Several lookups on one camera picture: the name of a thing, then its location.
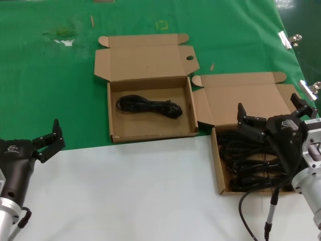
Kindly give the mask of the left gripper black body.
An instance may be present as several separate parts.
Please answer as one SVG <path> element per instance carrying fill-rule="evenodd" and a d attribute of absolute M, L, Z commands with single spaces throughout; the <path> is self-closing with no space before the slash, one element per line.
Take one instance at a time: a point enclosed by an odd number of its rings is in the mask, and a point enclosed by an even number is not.
<path fill-rule="evenodd" d="M 34 172 L 35 151 L 30 140 L 1 140 L 1 171 L 6 179 L 1 197 L 24 203 Z"/>

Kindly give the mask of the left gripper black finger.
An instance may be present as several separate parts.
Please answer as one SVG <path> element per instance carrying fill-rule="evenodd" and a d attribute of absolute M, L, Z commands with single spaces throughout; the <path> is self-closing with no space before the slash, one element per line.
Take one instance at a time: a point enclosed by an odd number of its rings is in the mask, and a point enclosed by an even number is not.
<path fill-rule="evenodd" d="M 47 162 L 50 158 L 65 148 L 62 129 L 58 119 L 54 120 L 52 132 L 32 140 L 36 148 L 35 156 L 41 163 Z"/>

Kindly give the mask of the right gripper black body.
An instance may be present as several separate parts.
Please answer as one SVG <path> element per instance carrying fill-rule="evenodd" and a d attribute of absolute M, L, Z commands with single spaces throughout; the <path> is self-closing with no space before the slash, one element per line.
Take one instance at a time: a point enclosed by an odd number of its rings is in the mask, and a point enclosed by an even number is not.
<path fill-rule="evenodd" d="M 302 114 L 273 116 L 265 124 L 266 140 L 276 153 L 286 173 L 295 176 L 306 168 L 302 156 Z"/>

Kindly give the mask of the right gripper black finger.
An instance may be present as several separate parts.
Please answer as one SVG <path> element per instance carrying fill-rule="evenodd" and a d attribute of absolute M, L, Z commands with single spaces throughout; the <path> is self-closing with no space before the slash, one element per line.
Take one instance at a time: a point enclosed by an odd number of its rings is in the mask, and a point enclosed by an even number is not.
<path fill-rule="evenodd" d="M 317 118 L 317 109 L 309 105 L 305 99 L 301 99 L 296 93 L 293 93 L 290 100 L 296 108 L 296 110 L 291 113 L 292 116 L 301 118 L 306 115 L 309 118 Z"/>
<path fill-rule="evenodd" d="M 238 103 L 237 121 L 239 133 L 255 142 L 265 143 L 266 118 L 247 115 L 243 104 Z"/>

